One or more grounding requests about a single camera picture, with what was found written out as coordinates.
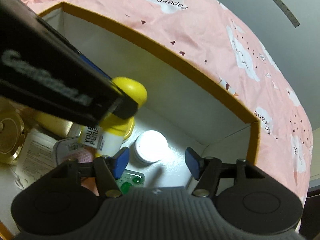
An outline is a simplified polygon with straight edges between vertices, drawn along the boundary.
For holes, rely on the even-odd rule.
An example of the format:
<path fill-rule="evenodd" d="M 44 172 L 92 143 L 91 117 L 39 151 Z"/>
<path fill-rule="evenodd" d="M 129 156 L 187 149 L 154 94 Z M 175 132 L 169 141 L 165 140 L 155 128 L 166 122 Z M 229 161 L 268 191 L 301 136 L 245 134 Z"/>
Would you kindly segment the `yellow cap white bottle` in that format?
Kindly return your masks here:
<path fill-rule="evenodd" d="M 142 107 L 148 99 L 146 88 L 128 77 L 115 77 L 112 82 Z M 78 143 L 95 149 L 95 157 L 114 156 L 121 148 L 129 119 L 121 119 L 115 114 L 108 114 L 96 127 L 81 128 Z"/>

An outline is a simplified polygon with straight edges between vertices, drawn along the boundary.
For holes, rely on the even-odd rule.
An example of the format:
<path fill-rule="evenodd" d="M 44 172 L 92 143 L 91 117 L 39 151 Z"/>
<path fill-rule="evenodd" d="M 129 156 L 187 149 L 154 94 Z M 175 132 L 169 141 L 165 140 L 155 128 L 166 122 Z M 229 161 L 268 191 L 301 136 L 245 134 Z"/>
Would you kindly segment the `orange cardboard box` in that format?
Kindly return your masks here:
<path fill-rule="evenodd" d="M 254 115 L 215 80 L 182 55 L 109 17 L 68 3 L 58 4 L 74 17 L 76 41 L 100 27 L 94 46 L 110 72 L 140 68 L 148 105 L 183 126 L 193 139 L 203 139 L 220 117 L 210 106 L 217 100 L 243 122 L 251 136 L 245 160 L 224 164 L 201 158 L 188 148 L 187 165 L 200 167 L 199 190 L 182 187 L 133 188 L 121 194 L 100 157 L 92 163 L 68 160 L 20 193 L 11 210 L 21 228 L 18 239 L 251 239 L 243 200 L 253 179 L 259 127 Z M 18 0 L 1 1 L 1 96 L 33 109 L 95 126 L 110 114 L 121 120 L 138 111 L 138 103 L 52 26 Z"/>

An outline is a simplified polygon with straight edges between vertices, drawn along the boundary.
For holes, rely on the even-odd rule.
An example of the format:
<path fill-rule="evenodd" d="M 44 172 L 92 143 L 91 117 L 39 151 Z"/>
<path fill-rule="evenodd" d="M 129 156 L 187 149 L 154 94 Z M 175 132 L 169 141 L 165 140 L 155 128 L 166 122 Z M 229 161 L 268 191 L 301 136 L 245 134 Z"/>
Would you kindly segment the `small white round jar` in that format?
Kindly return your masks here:
<path fill-rule="evenodd" d="M 134 143 L 134 151 L 138 160 L 146 164 L 159 162 L 169 150 L 165 136 L 155 130 L 141 133 Z"/>

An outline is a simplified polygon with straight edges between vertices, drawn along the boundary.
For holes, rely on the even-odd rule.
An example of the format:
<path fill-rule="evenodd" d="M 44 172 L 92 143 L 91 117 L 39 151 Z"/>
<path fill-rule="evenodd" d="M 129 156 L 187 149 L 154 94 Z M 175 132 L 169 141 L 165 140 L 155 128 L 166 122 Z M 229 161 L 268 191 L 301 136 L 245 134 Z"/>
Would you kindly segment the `grey wall switch panel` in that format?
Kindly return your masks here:
<path fill-rule="evenodd" d="M 295 17 L 292 11 L 285 5 L 282 0 L 272 0 L 277 5 L 277 7 L 285 14 L 292 25 L 297 28 L 300 25 L 299 20 Z"/>

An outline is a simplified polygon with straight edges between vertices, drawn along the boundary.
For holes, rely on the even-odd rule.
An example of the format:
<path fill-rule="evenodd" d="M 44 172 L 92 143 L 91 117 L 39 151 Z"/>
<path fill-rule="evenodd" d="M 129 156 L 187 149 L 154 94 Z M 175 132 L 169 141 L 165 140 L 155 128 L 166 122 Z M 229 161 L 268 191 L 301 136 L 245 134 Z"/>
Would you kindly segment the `green liquid clear bottle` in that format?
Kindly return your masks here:
<path fill-rule="evenodd" d="M 127 194 L 132 187 L 143 187 L 145 176 L 143 173 L 125 170 L 121 177 L 116 180 L 123 195 Z"/>

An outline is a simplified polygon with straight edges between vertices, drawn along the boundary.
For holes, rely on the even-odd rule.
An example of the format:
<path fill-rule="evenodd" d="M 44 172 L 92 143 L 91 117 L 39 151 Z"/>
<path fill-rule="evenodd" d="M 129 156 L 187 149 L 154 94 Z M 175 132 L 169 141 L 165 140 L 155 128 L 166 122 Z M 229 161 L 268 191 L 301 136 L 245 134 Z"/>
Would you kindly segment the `round gold compact tin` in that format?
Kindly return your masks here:
<path fill-rule="evenodd" d="M 25 125 L 16 109 L 1 97 L 1 163 L 13 164 L 25 141 Z"/>

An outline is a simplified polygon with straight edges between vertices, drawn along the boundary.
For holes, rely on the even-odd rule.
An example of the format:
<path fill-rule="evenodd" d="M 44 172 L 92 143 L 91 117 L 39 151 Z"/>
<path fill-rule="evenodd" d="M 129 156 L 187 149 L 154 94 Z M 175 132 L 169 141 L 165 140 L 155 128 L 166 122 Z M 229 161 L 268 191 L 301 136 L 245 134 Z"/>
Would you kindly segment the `gold square jewellery box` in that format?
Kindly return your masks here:
<path fill-rule="evenodd" d="M 81 133 L 81 126 L 79 124 L 47 113 L 35 112 L 33 119 L 41 127 L 61 138 L 78 137 Z"/>

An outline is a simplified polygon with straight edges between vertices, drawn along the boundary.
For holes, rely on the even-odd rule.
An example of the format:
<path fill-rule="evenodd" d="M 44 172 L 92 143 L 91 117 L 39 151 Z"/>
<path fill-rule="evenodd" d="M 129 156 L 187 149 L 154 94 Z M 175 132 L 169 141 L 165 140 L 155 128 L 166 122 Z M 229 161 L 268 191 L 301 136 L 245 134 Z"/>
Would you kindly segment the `pink printed bed duvet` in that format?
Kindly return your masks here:
<path fill-rule="evenodd" d="M 218 0 L 20 0 L 102 71 L 142 83 L 132 140 L 156 129 L 175 151 L 143 167 L 150 183 L 190 180 L 182 151 L 247 157 L 306 199 L 312 128 L 259 38 Z"/>

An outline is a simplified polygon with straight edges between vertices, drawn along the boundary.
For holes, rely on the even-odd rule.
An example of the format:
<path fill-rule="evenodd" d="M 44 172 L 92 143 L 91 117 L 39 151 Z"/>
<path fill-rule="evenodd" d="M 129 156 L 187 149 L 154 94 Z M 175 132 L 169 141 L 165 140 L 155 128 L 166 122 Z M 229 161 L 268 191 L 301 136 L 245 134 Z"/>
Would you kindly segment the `yellow tape measure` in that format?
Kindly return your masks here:
<path fill-rule="evenodd" d="M 129 119 L 127 123 L 127 130 L 123 137 L 123 143 L 125 143 L 131 137 L 134 127 L 135 127 L 135 117 L 133 116 Z"/>

